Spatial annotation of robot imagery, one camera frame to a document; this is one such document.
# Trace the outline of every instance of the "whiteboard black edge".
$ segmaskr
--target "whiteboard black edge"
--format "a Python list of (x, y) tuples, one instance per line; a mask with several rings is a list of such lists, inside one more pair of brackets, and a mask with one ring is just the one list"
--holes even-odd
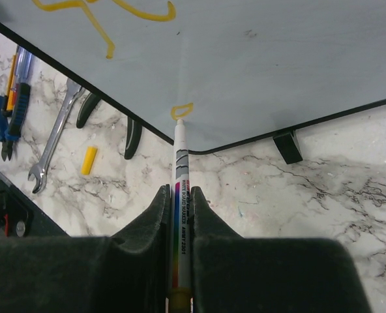
[[(16, 44), (25, 48), (26, 50), (31, 52), (33, 55), (35, 55), (36, 57), (38, 57), (39, 59), (41, 59), (45, 63), (49, 64), (51, 67), (53, 67), (56, 70), (58, 70), (59, 72), (63, 73), (65, 76), (71, 78), (76, 83), (78, 83), (81, 86), (83, 86), (84, 88), (86, 88), (88, 91), (100, 96), (102, 98), (102, 100), (104, 100), (105, 102), (107, 102), (108, 104), (113, 106), (116, 110), (122, 112), (123, 114), (129, 116), (134, 121), (141, 124), (142, 127), (145, 127), (147, 130), (151, 131), (153, 134), (156, 134), (158, 137), (162, 138), (163, 140), (168, 142), (170, 145), (173, 145), (173, 140), (170, 137), (168, 137), (167, 135), (165, 135), (164, 133), (159, 131), (153, 125), (150, 125), (147, 121), (141, 119), (136, 114), (132, 113), (130, 110), (126, 109), (120, 103), (114, 101), (114, 99), (109, 97), (106, 93), (103, 93), (101, 90), (97, 89), (95, 86), (93, 86), (92, 84), (90, 84), (89, 82), (87, 82), (86, 80), (84, 80), (83, 78), (78, 76), (77, 74), (75, 74), (73, 71), (69, 70), (67, 67), (62, 65), (60, 62), (56, 61), (55, 59), (50, 57), (48, 54), (44, 53), (43, 51), (38, 49), (36, 46), (31, 44), (29, 41), (25, 40), (24, 38), (22, 38), (21, 36), (16, 34), (14, 31), (12, 31), (8, 27), (4, 26), (1, 22), (0, 22), (0, 33), (2, 35), (6, 36), (7, 38), (11, 39), (12, 41), (14, 41)], [(244, 145), (247, 143), (256, 142), (258, 140), (265, 139), (265, 138), (270, 138), (270, 137), (273, 137), (277, 134), (281, 134), (283, 132), (297, 130), (297, 129), (304, 128), (304, 127), (309, 127), (309, 126), (312, 126), (312, 125), (315, 125), (318, 123), (323, 123), (326, 121), (330, 121), (332, 119), (337, 119), (339, 117), (347, 116), (350, 114), (358, 113), (358, 112), (369, 110), (372, 108), (377, 108), (378, 106), (384, 106), (384, 105), (386, 105), (386, 99), (379, 100), (379, 101), (369, 103), (369, 104), (365, 104), (365, 105), (362, 105), (362, 106), (359, 106), (359, 107), (356, 107), (353, 109), (345, 110), (342, 112), (334, 113), (334, 114), (331, 114), (331, 115), (328, 115), (325, 117), (320, 117), (319, 119), (314, 119), (312, 121), (307, 121), (307, 122), (304, 122), (304, 123), (301, 123), (298, 125), (286, 127), (286, 128), (280, 129), (280, 130), (276, 130), (274, 132), (269, 132), (266, 134), (262, 134), (259, 136), (255, 136), (252, 138), (241, 140), (239, 142), (230, 143), (229, 145), (223, 145), (221, 147), (217, 147), (214, 149), (210, 149), (210, 150), (206, 150), (206, 151), (189, 150), (189, 153), (192, 155), (207, 155), (209, 153), (215, 153), (215, 152), (219, 152), (221, 150), (234, 148), (234, 147), (237, 147), (239, 145)]]

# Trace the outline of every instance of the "whiteboard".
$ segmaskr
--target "whiteboard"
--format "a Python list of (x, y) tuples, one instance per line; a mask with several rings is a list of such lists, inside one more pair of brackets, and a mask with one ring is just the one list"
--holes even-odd
[[(41, 0), (44, 4), (59, 0)], [(0, 0), (0, 22), (173, 138), (208, 151), (386, 98), (386, 0), (171, 0), (140, 18), (112, 0), (46, 12)], [(165, 16), (165, 0), (130, 0)]]

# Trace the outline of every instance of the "pliers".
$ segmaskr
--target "pliers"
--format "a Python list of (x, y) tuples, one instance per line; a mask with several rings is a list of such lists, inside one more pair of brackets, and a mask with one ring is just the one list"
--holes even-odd
[[(89, 116), (91, 115), (91, 112), (93, 112), (93, 110), (96, 108), (97, 104), (101, 100), (102, 99), (99, 96), (96, 96), (94, 93), (91, 93), (89, 96), (87, 96), (77, 116), (77, 128), (83, 128)], [(140, 144), (142, 126), (130, 117), (128, 117), (128, 125), (126, 127), (126, 145), (125, 154), (123, 157), (125, 158), (125, 160), (130, 160), (134, 156), (136, 149)]]
[(2, 143), (1, 156), (4, 161), (7, 158), (9, 160), (12, 158), (14, 142), (18, 141), (21, 137), (21, 128), (28, 109), (30, 94), (31, 86), (27, 83), (19, 84), (12, 119), (9, 123), (3, 115), (3, 108), (5, 107), (7, 96), (0, 96), (0, 142)]

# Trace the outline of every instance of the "pliers handle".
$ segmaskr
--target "pliers handle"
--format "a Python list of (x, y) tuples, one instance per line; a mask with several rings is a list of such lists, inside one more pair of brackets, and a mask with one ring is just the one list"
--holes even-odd
[(0, 142), (5, 141), (5, 132), (8, 129), (8, 119), (3, 115), (3, 108), (7, 102), (7, 96), (0, 96)]
[[(102, 99), (99, 96), (96, 96), (94, 93), (91, 93), (84, 100), (82, 107), (77, 116), (76, 127), (83, 128), (86, 124), (91, 112), (96, 108), (97, 104)], [(136, 152), (141, 140), (142, 126), (135, 122), (133, 119), (128, 117), (128, 124), (126, 126), (126, 145), (125, 145), (125, 160), (130, 160)]]

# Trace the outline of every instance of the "rainbow stripe on marker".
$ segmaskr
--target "rainbow stripe on marker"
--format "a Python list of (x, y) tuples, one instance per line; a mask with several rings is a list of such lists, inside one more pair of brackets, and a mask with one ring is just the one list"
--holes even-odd
[(179, 287), (179, 228), (180, 228), (180, 183), (174, 192), (174, 242), (173, 242), (173, 288)]

